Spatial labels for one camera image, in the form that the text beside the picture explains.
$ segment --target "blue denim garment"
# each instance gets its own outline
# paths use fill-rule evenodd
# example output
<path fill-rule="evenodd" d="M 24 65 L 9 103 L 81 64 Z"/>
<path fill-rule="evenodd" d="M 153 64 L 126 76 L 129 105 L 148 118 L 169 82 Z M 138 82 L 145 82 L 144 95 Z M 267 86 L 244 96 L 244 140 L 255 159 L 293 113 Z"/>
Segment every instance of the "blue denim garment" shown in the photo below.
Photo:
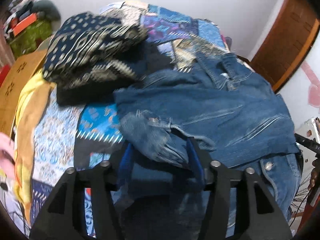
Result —
<path fill-rule="evenodd" d="M 195 136 L 213 159 L 240 170 L 253 167 L 288 218 L 300 172 L 293 124 L 282 98 L 234 54 L 198 54 L 197 60 L 190 73 L 160 71 L 138 86 L 116 91 L 121 132 L 149 159 L 185 168 L 185 140 L 172 131 Z M 267 162 L 272 163 L 269 171 Z M 173 210 L 182 220 L 192 216 L 200 228 L 208 193 L 201 192 L 189 170 L 166 165 L 137 154 L 128 194 L 132 199 L 171 194 Z M 233 190 L 227 235 L 234 230 L 235 195 Z"/>

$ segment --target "bolt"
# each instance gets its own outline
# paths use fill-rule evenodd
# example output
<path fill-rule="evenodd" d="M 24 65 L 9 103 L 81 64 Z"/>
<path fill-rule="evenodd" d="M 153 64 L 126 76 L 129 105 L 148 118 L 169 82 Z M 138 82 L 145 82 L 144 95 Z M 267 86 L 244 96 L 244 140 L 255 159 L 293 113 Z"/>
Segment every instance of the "bolt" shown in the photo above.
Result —
<path fill-rule="evenodd" d="M 254 169 L 249 167 L 249 168 L 246 168 L 245 171 L 249 174 L 254 174 Z"/>
<path fill-rule="evenodd" d="M 76 171 L 76 169 L 74 167 L 70 167 L 70 168 L 67 168 L 67 173 L 68 174 L 72 174 Z"/>
<path fill-rule="evenodd" d="M 110 162 L 109 161 L 102 161 L 102 162 L 100 162 L 100 166 L 102 166 L 102 167 L 107 167 L 107 166 L 109 166 L 110 165 Z"/>
<path fill-rule="evenodd" d="M 210 165 L 217 168 L 221 165 L 221 163 L 219 161 L 211 161 Z"/>

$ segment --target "wire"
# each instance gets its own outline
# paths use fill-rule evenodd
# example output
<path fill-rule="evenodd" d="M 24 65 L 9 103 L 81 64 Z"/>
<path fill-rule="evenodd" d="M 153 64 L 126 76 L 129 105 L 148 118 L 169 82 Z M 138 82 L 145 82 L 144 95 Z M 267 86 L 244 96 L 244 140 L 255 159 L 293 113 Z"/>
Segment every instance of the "wire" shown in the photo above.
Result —
<path fill-rule="evenodd" d="M 300 203 L 300 205 L 299 205 L 299 207 L 298 207 L 298 209 L 297 209 L 297 211 L 296 211 L 296 214 L 294 215 L 294 219 L 293 219 L 293 221 L 292 221 L 292 222 L 291 222 L 291 224 L 290 224 L 290 227 L 292 226 L 293 222 L 296 220 L 296 217 L 297 217 L 298 211 L 299 211 L 299 209 L 300 209 L 300 207 L 301 207 L 302 203 L 306 200 L 307 196 L 308 196 L 308 194 L 304 197 L 304 199 L 303 199 L 303 200 L 302 200 L 302 202 Z"/>

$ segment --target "person's hand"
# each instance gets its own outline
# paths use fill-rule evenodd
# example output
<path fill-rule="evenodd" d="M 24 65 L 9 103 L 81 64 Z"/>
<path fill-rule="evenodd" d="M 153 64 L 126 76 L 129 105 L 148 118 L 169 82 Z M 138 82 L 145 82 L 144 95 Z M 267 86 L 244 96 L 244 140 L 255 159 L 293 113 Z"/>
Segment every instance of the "person's hand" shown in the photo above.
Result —
<path fill-rule="evenodd" d="M 316 179 L 319 177 L 319 172 L 320 172 L 320 159 L 315 159 L 312 162 L 312 165 L 315 167 L 311 171 L 311 178 L 310 178 L 310 183 L 308 186 L 308 190 L 312 189 L 315 186 Z"/>

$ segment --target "wooden door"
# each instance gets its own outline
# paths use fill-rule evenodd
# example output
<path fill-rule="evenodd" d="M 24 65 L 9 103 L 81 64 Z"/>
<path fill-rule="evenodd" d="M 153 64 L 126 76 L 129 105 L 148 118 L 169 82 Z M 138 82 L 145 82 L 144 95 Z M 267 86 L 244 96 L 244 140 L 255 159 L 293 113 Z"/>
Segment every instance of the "wooden door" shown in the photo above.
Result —
<path fill-rule="evenodd" d="M 284 0 L 267 38 L 252 59 L 251 67 L 277 91 L 307 55 L 319 22 L 306 0 Z"/>

